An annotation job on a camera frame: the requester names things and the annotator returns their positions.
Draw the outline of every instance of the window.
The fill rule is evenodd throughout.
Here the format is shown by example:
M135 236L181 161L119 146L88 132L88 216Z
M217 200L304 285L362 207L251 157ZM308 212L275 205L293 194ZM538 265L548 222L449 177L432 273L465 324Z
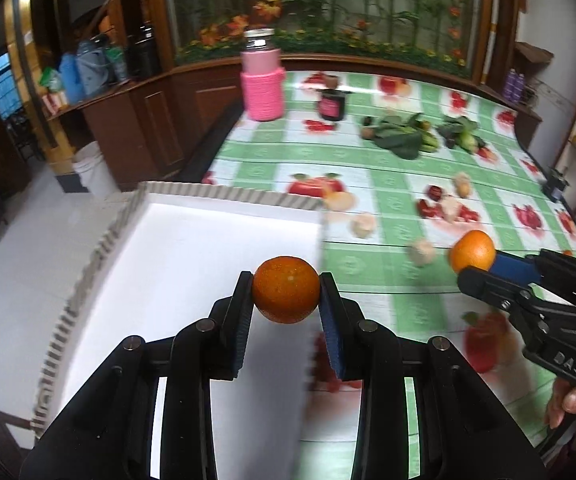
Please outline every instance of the window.
M7 119L21 108L21 99L16 90L14 75L10 69L10 58L7 54L0 56L0 115Z

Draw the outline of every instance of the blue gripper pad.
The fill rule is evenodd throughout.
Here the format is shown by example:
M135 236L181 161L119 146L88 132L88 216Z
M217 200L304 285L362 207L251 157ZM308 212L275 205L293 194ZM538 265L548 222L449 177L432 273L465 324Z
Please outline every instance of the blue gripper pad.
M539 285L542 282L542 276L532 260L503 251L497 251L497 257L488 272L520 286L528 286L530 283Z

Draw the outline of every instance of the human hand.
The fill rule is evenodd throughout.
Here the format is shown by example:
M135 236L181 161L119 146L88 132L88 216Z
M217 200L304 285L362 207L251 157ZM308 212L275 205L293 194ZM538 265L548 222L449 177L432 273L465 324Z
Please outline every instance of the human hand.
M543 421L554 430L561 424L566 413L576 415L576 387L573 388L568 381L557 378L552 385L552 396Z

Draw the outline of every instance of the pink knitted cover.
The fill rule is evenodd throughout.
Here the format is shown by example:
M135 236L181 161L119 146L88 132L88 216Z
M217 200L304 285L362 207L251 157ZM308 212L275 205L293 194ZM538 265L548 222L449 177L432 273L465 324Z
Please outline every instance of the pink knitted cover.
M254 121L273 121L284 111L283 87L286 77L283 67L263 75L241 73L245 111Z

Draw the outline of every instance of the blue bottle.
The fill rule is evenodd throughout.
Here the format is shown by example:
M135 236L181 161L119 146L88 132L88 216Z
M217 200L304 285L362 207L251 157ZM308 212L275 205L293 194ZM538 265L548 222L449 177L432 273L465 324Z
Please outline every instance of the blue bottle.
M85 99L84 85L81 83L79 69L76 67L76 56L74 54L64 54L61 57L58 71L61 74L66 97L68 97L68 104L74 106Z

